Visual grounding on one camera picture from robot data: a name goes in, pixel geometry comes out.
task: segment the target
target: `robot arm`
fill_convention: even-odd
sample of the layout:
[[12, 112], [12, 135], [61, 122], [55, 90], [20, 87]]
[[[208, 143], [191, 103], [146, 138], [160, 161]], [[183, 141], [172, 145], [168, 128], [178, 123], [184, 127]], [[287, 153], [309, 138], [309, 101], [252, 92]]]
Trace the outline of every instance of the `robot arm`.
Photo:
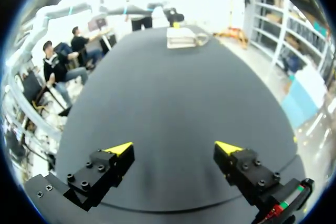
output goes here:
[[[262, 166], [252, 150], [216, 142], [214, 160], [229, 184], [259, 209], [252, 224], [294, 223], [293, 213], [313, 190], [314, 181], [308, 178], [301, 182], [293, 178], [282, 185], [280, 174]], [[133, 144], [126, 143], [93, 152], [90, 162], [67, 175], [67, 185], [49, 174], [31, 178], [24, 187], [49, 223], [102, 223], [86, 211], [98, 206], [110, 187], [118, 187], [133, 162]]]
[[237, 186], [259, 213], [252, 224], [294, 223], [293, 213], [300, 210], [313, 191], [314, 181], [293, 178], [280, 183], [280, 174], [271, 172], [257, 159], [256, 152], [216, 142], [214, 160], [231, 186]]

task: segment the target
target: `cable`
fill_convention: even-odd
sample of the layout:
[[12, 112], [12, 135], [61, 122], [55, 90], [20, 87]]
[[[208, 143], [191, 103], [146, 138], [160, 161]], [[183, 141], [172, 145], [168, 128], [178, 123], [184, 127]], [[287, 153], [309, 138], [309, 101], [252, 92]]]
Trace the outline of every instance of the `cable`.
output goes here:
[[204, 46], [205, 44], [207, 44], [210, 40], [210, 36], [207, 35], [207, 34], [204, 34], [204, 33], [199, 33], [199, 34], [196, 34], [196, 43], [198, 46]]

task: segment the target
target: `monitor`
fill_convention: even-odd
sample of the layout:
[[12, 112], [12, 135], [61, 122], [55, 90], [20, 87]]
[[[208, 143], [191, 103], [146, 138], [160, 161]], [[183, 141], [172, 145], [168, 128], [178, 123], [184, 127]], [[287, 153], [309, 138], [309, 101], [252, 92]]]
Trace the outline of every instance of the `monitor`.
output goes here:
[[107, 26], [105, 18], [94, 18], [88, 23], [89, 31], [100, 30], [103, 26]]

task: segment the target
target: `cardboard box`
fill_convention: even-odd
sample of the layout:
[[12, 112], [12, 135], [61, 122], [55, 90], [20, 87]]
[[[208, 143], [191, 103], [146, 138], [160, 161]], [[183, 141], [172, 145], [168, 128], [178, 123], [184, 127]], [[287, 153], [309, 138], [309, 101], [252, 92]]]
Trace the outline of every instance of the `cardboard box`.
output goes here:
[[281, 23], [282, 20], [282, 17], [279, 17], [278, 15], [272, 13], [266, 14], [266, 18], [275, 23]]
[[300, 48], [300, 44], [290, 35], [287, 35], [285, 37], [285, 41], [287, 41], [287, 43], [294, 47], [296, 50]]
[[274, 0], [274, 5], [283, 8], [284, 7], [284, 0]]
[[294, 18], [297, 18], [297, 19], [300, 19], [302, 21], [304, 21], [299, 14], [295, 13], [295, 12], [289, 12], [289, 15], [294, 17]]

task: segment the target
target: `yellow object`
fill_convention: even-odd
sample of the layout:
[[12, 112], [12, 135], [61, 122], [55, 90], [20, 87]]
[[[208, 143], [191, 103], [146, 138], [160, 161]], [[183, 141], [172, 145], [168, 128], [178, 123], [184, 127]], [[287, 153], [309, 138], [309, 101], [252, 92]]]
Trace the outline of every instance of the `yellow object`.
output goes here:
[[174, 22], [173, 23], [173, 27], [174, 28], [179, 28], [180, 27], [180, 23], [179, 22]]
[[230, 155], [232, 152], [236, 152], [236, 151], [242, 151], [243, 148], [237, 147], [237, 146], [233, 146], [230, 144], [226, 144], [220, 141], [216, 141], [215, 144], [217, 144], [220, 148], [223, 149], [224, 152], [226, 152], [226, 154]]
[[35, 101], [33, 101], [33, 107], [34, 107], [35, 110], [44, 109], [45, 111], [47, 111], [49, 113], [49, 111], [46, 109], [45, 106], [43, 106], [43, 105], [37, 106]]
[[129, 142], [129, 143], [118, 145], [118, 146], [115, 146], [115, 147], [112, 147], [112, 148], [109, 148], [103, 151], [115, 153], [119, 157], [131, 145], [133, 145], [133, 143]]

